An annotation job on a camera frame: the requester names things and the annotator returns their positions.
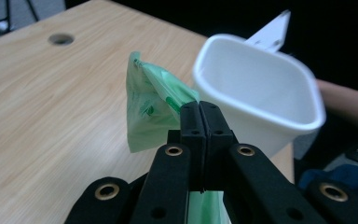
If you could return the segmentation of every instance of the white plastic cup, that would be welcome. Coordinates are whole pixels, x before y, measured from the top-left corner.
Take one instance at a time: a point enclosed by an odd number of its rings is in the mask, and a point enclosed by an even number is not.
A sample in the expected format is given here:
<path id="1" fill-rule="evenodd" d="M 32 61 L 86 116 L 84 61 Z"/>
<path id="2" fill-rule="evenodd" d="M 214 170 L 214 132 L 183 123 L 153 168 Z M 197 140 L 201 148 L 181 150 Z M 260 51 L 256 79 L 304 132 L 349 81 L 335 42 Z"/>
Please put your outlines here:
<path id="1" fill-rule="evenodd" d="M 241 37 L 208 38 L 193 78 L 200 99 L 220 107 L 240 143 L 259 147 L 269 158 L 324 124 L 324 104 L 309 68 Z"/>

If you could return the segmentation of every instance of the person's arm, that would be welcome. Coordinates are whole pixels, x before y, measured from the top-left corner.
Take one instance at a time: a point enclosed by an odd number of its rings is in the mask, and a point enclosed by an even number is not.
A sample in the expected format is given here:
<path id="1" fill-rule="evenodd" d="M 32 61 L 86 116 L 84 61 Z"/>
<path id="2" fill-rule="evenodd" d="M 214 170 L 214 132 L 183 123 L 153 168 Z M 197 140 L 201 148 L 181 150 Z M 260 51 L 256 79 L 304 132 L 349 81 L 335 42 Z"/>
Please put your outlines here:
<path id="1" fill-rule="evenodd" d="M 358 127 L 358 91 L 320 79 L 317 84 L 326 109 Z"/>

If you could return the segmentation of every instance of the plastic bag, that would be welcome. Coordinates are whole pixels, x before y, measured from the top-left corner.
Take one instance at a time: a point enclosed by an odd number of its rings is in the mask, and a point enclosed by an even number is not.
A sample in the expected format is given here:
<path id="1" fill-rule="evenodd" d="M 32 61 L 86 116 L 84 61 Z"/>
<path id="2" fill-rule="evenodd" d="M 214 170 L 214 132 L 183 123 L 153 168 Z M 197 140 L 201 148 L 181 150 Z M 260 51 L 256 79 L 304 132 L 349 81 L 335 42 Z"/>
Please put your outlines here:
<path id="1" fill-rule="evenodd" d="M 178 130 L 180 107 L 199 94 L 169 71 L 131 53 L 127 68 L 127 140 L 131 152 L 160 147 Z"/>
<path id="2" fill-rule="evenodd" d="M 167 142 L 168 130 L 179 130 L 180 107 L 200 101 L 176 76 L 162 67 L 140 60 L 131 53 L 127 69 L 127 139 L 131 152 L 160 147 Z M 229 223 L 218 191 L 190 192 L 189 224 Z"/>

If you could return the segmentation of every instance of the black metal bracket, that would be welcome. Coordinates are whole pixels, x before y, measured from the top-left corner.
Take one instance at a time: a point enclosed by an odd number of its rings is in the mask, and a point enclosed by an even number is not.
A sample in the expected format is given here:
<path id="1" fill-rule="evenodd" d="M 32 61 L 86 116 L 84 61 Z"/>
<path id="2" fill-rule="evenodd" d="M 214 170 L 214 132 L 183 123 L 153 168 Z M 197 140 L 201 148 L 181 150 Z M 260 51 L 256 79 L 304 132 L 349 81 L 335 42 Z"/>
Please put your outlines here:
<path id="1" fill-rule="evenodd" d="M 181 130 L 168 132 L 149 172 L 131 184 L 92 183 L 69 223 L 187 223 L 190 191 L 222 190 L 232 223 L 356 223 L 358 197 L 317 180 L 300 192 L 257 147 L 239 144 L 218 106 L 181 108 Z"/>

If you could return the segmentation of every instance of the screw hole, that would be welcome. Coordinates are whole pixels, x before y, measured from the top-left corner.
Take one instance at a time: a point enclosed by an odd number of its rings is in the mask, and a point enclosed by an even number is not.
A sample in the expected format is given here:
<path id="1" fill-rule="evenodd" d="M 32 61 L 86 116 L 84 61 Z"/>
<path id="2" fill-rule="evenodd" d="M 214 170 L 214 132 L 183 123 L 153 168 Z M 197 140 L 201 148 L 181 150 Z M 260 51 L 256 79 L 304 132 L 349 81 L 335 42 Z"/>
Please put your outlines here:
<path id="1" fill-rule="evenodd" d="M 113 199 L 117 196 L 119 192 L 119 186 L 113 183 L 104 184 L 98 187 L 95 190 L 95 197 L 98 200 L 106 201 L 109 199 Z"/>
<path id="2" fill-rule="evenodd" d="M 337 201 L 337 202 L 346 202 L 348 200 L 348 194 L 344 190 L 327 183 L 322 183 L 319 187 L 321 193 L 327 198 Z"/>
<path id="3" fill-rule="evenodd" d="M 253 156 L 255 154 L 255 151 L 249 147 L 240 147 L 238 152 L 243 156 Z"/>
<path id="4" fill-rule="evenodd" d="M 165 149 L 165 153 L 169 156 L 179 156 L 182 152 L 183 150 L 179 147 L 169 147 Z"/>

